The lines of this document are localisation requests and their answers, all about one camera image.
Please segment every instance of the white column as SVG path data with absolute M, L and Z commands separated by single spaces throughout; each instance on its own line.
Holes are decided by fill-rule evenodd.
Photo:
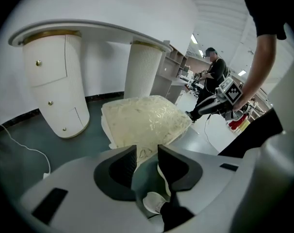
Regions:
M 23 46 L 30 89 L 46 122 L 62 138 L 81 133 L 89 122 L 80 70 L 81 37 L 50 31 Z
M 162 50 L 149 43 L 134 41 L 131 45 L 124 98 L 150 95 Z

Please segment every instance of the plastic bag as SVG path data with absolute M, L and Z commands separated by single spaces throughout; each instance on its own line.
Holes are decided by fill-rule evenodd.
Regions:
M 157 153 L 191 125 L 190 118 L 161 96 L 108 102 L 102 107 L 102 127 L 111 148 L 137 146 L 137 164 Z

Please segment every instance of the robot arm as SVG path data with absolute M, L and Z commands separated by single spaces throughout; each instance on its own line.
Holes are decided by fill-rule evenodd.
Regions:
M 212 95 L 202 101 L 198 107 L 200 115 L 220 114 L 225 120 L 239 120 L 242 111 L 233 111 L 233 105 L 241 97 L 242 91 L 231 77 L 226 78 Z

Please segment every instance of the red object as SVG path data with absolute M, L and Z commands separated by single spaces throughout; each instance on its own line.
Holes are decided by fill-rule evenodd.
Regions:
M 232 121 L 231 123 L 229 123 L 229 127 L 231 127 L 232 130 L 236 130 L 236 128 L 239 127 L 243 123 L 243 121 L 245 120 L 246 117 L 247 117 L 247 115 L 244 114 L 240 118 L 240 120 L 238 120 L 238 121 Z

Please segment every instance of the ribbed pillar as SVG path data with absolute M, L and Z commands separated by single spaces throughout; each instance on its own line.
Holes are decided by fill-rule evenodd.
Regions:
M 148 43 L 134 42 L 131 46 L 124 98 L 150 95 L 162 51 Z

